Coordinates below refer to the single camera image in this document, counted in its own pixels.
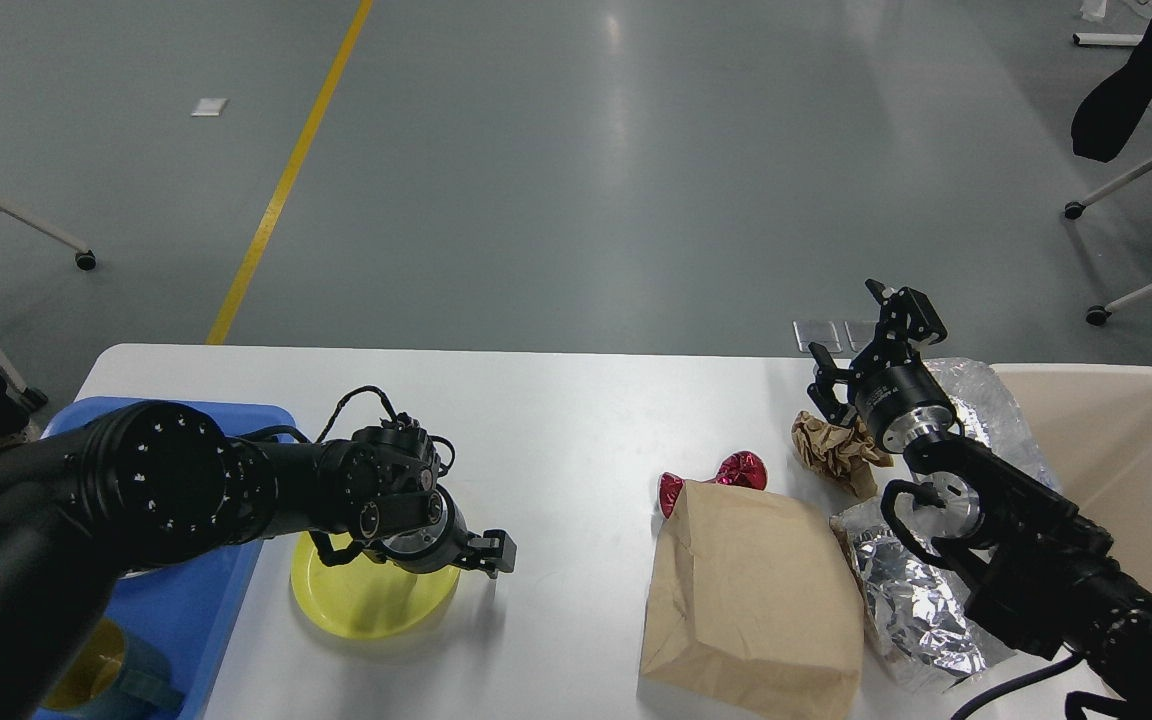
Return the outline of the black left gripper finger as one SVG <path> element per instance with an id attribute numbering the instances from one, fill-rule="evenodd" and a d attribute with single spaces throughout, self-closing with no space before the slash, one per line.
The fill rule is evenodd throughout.
<path id="1" fill-rule="evenodd" d="M 470 533 L 467 546 L 461 552 L 461 568 L 482 571 L 490 578 L 515 571 L 517 544 L 507 530 L 485 530 L 483 535 Z"/>

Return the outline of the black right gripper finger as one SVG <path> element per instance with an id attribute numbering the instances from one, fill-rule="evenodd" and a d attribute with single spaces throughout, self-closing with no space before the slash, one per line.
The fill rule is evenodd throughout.
<path id="1" fill-rule="evenodd" d="M 923 364 L 925 347 L 947 340 L 945 323 L 925 293 L 867 279 L 870 296 L 879 304 L 872 341 L 864 347 L 865 369 Z"/>
<path id="2" fill-rule="evenodd" d="M 854 429 L 858 410 L 854 401 L 840 400 L 835 388 L 842 386 L 851 389 L 861 381 L 859 370 L 838 366 L 835 356 L 820 342 L 810 342 L 806 347 L 814 361 L 814 377 L 806 388 L 808 397 L 813 401 L 823 419 L 828 420 L 833 427 Z"/>

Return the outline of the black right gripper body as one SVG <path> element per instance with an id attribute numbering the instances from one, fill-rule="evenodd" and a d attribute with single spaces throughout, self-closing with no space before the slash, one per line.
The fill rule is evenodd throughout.
<path id="1" fill-rule="evenodd" d="M 861 373 L 847 400 L 879 448 L 900 455 L 915 439 L 955 429 L 954 402 L 923 361 L 905 361 Z"/>

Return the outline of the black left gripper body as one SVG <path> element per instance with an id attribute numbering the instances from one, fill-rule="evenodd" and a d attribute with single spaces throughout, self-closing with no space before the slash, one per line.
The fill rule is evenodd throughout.
<path id="1" fill-rule="evenodd" d="M 435 488 L 439 518 L 430 526 L 410 530 L 384 538 L 381 551 L 397 568 L 412 574 L 431 574 L 444 568 L 477 570 L 482 568 L 477 551 L 471 547 L 476 538 L 467 528 L 465 518 L 447 488 Z"/>

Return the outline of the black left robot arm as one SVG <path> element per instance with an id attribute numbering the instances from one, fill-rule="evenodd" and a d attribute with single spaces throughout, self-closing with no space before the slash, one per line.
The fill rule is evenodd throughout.
<path id="1" fill-rule="evenodd" d="M 324 564 L 498 577 L 517 547 L 467 528 L 445 439 L 388 410 L 347 439 L 227 435 L 191 406 L 146 400 L 0 448 L 0 719 L 26 719 L 94 632 L 128 571 L 301 532 Z"/>

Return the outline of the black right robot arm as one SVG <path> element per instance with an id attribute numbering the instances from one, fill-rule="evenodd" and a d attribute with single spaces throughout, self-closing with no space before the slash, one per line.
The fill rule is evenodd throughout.
<path id="1" fill-rule="evenodd" d="M 948 334 L 929 297 L 876 279 L 865 286 L 879 306 L 872 341 L 849 366 L 809 343 L 808 397 L 838 427 L 863 423 L 881 450 L 922 475 L 884 486 L 879 511 L 892 533 L 925 564 L 963 579 L 969 619 L 1049 661 L 979 694 L 956 717 L 1085 664 L 1108 694 L 1066 694 L 1064 717 L 1152 719 L 1152 592 L 1111 558 L 1111 533 L 1069 498 L 961 433 L 922 361 L 922 348 Z"/>

